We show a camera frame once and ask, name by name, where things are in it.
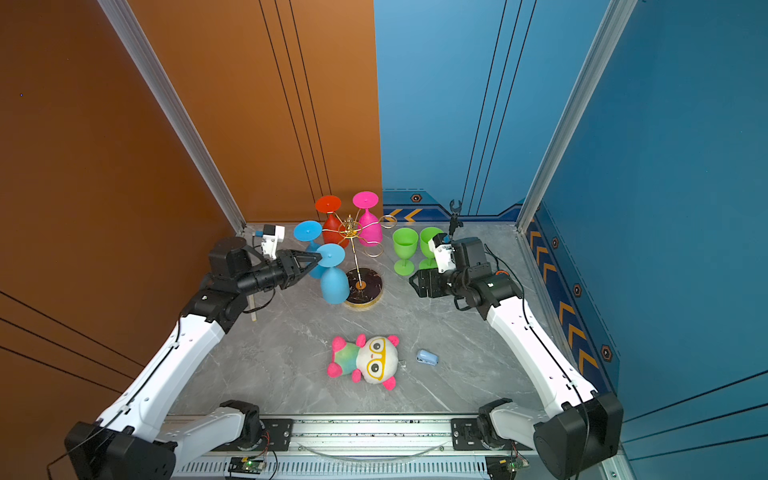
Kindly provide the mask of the green wine glass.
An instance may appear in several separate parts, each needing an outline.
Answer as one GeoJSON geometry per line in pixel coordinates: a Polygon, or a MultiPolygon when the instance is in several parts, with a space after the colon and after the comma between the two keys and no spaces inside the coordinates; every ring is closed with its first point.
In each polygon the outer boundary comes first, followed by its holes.
{"type": "Polygon", "coordinates": [[[411,258],[419,246],[419,235],[412,228],[399,228],[393,234],[393,248],[398,260],[394,264],[394,271],[400,276],[410,276],[415,271],[411,258]]]}
{"type": "Polygon", "coordinates": [[[430,245],[432,239],[438,235],[443,234],[443,231],[437,227],[427,227],[420,233],[420,249],[424,255],[424,259],[419,263],[420,270],[432,269],[437,267],[437,261],[433,248],[430,245]]]}

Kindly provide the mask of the blue wine glass front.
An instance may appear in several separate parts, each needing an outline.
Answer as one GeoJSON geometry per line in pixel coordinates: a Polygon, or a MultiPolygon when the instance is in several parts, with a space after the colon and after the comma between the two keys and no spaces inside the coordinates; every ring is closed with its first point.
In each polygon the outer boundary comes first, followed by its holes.
{"type": "Polygon", "coordinates": [[[331,305],[345,303],[350,287],[346,273],[339,268],[346,258],[345,250],[338,244],[330,243],[320,246],[317,252],[321,255],[318,267],[323,269],[320,277],[323,299],[331,305]]]}

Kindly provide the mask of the green wine glass front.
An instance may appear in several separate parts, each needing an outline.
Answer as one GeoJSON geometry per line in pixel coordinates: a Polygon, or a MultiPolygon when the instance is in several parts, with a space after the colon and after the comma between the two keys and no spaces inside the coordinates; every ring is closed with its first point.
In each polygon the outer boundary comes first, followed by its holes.
{"type": "Polygon", "coordinates": [[[400,276],[410,276],[415,271],[411,258],[419,246],[419,235],[412,228],[399,228],[393,234],[393,248],[398,260],[394,264],[394,271],[400,276]]]}

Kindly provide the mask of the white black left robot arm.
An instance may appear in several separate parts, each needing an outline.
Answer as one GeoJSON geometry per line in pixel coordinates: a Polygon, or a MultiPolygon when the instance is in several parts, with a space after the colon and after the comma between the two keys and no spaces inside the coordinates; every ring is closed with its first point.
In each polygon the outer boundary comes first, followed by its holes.
{"type": "Polygon", "coordinates": [[[163,435],[161,428],[198,366],[249,311],[249,296],[297,284],[322,256],[278,249],[266,258],[245,239],[229,237],[208,259],[209,273],[149,364],[95,422],[79,422],[67,434],[66,456],[78,478],[168,479],[220,445],[265,445],[259,408],[244,401],[227,401],[178,433],[163,435]]]}

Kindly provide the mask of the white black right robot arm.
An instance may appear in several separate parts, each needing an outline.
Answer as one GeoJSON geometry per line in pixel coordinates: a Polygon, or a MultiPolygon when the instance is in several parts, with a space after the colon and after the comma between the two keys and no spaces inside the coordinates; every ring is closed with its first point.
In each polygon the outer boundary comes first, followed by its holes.
{"type": "Polygon", "coordinates": [[[436,265],[410,277],[417,295],[450,296],[457,309],[477,310],[519,360],[543,405],[541,412],[509,399],[484,405],[476,419],[480,441],[492,450],[530,446],[556,479],[576,479],[615,456],[622,404],[614,393],[599,392],[557,348],[531,313],[522,283],[492,268],[477,237],[438,233],[428,245],[436,265]]]}

